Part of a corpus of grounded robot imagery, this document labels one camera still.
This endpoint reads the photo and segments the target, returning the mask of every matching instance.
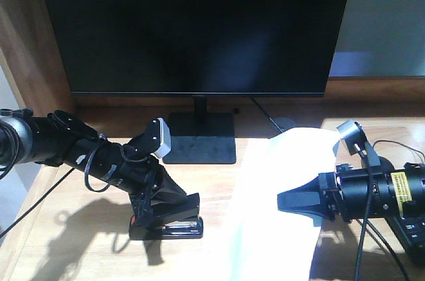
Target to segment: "wall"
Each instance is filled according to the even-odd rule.
[[[425,76],[425,0],[347,0],[331,76]]]
[[[0,66],[0,108],[17,109],[18,103]],[[40,166],[34,163],[18,165],[0,180],[0,230],[5,230],[21,208]]]

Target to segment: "black monitor screen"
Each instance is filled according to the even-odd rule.
[[[312,95],[346,0],[46,0],[75,94]]]

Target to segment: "computer monitor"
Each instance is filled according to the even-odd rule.
[[[346,1],[46,4],[75,95],[193,96],[196,114],[170,117],[165,162],[233,163],[232,116],[215,120],[205,98],[322,96]]]

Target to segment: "warning sticker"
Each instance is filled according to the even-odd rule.
[[[405,172],[400,171],[398,173],[391,173],[391,179],[396,193],[398,211],[403,218],[403,202],[412,200],[407,177]]]

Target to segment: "white fabric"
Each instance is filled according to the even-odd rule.
[[[321,218],[279,211],[277,194],[334,171],[339,139],[338,132],[294,128],[249,141],[215,252],[214,279],[309,280]]]

